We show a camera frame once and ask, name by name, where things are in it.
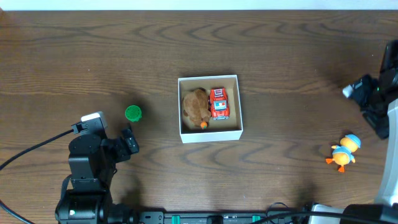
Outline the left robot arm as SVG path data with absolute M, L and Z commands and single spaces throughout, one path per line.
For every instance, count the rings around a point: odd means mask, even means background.
M 114 204 L 110 190 L 116 164 L 139 152 L 131 127 L 115 139 L 104 128 L 84 129 L 68 148 L 71 174 L 63 181 L 55 209 L 58 223 L 138 223 L 138 213 Z

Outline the brown plush toy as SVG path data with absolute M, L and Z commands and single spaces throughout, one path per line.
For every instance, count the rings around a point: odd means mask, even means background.
M 206 129 L 211 118 L 205 90 L 196 89 L 183 98 L 183 114 L 196 126 Z

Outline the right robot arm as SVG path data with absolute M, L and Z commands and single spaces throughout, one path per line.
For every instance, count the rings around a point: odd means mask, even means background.
M 311 211 L 397 223 L 397 41 L 386 45 L 379 78 L 365 75 L 344 87 L 343 94 L 356 102 L 377 136 L 388 140 L 381 185 L 373 204 L 352 204 L 345 209 L 317 204 Z

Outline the orange duck toy blue hat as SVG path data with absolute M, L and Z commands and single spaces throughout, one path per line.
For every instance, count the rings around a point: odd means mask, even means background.
M 333 145 L 330 158 L 326 158 L 327 164 L 335 163 L 339 165 L 338 172 L 344 173 L 345 166 L 349 163 L 355 163 L 353 155 L 361 147 L 361 140 L 354 134 L 347 134 L 341 140 L 339 145 Z

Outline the red toy fire truck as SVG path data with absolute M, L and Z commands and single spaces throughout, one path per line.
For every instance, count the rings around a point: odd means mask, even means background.
M 229 118 L 228 96 L 225 88 L 215 88 L 210 91 L 209 106 L 213 120 Z

